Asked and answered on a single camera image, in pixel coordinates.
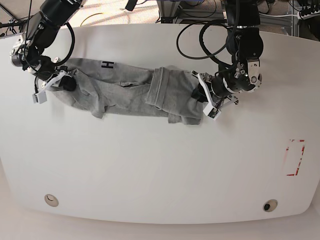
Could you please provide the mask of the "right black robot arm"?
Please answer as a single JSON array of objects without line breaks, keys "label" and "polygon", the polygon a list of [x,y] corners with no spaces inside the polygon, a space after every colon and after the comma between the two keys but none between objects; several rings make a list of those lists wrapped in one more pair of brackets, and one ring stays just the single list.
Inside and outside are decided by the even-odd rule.
[{"label": "right black robot arm", "polygon": [[[22,35],[10,51],[11,63],[32,74],[34,79],[33,101],[42,104],[47,101],[46,91],[54,88],[72,92],[77,83],[65,63],[75,47],[75,33],[69,24],[71,17],[83,7],[83,0],[46,0],[39,12],[28,16],[22,23]],[[52,45],[62,26],[71,35],[71,45],[65,58],[51,60],[43,54]]]}]

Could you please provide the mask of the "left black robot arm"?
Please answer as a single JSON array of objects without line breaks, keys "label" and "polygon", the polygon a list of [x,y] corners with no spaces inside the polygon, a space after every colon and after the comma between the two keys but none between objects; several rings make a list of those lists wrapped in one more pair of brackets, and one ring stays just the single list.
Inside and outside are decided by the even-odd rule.
[{"label": "left black robot arm", "polygon": [[[198,20],[202,24],[199,32],[199,44],[206,54],[218,65],[214,75],[191,71],[198,80],[198,86],[192,92],[192,98],[206,103],[204,114],[217,119],[221,109],[230,104],[239,103],[236,94],[253,92],[262,84],[260,56],[264,44],[258,28],[259,10],[255,0],[225,0],[225,19]],[[225,44],[211,53],[205,46],[204,34],[211,26],[220,26],[227,30]]]}]

